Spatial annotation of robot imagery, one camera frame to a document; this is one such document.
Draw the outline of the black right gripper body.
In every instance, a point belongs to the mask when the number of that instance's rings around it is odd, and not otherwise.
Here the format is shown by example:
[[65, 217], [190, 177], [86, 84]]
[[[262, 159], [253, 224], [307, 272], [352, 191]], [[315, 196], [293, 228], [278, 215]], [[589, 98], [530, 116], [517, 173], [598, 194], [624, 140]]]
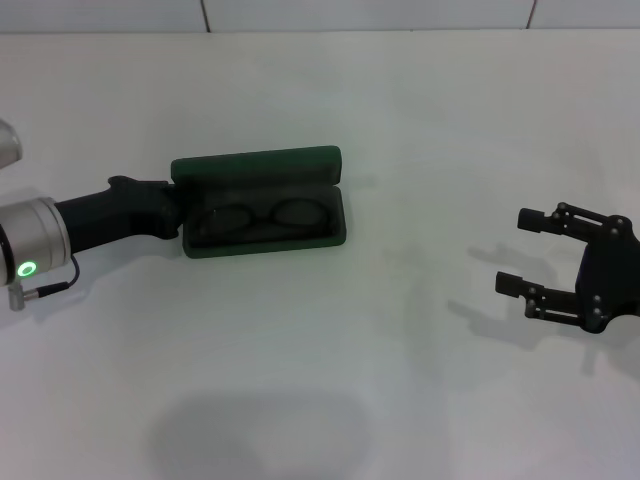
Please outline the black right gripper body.
[[586, 243], [575, 290], [582, 329], [603, 332], [623, 315], [639, 314], [639, 240], [630, 219], [585, 214]]

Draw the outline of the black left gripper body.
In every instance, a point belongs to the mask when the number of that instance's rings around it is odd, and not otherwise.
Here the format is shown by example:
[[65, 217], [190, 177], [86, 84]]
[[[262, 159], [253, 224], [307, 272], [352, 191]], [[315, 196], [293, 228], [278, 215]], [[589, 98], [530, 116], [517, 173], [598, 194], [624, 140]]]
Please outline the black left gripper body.
[[146, 235], [162, 240], [178, 236], [180, 206], [176, 199], [136, 197], [135, 181], [125, 176], [108, 179], [109, 188], [55, 204], [66, 226], [73, 251], [85, 251], [124, 238]]

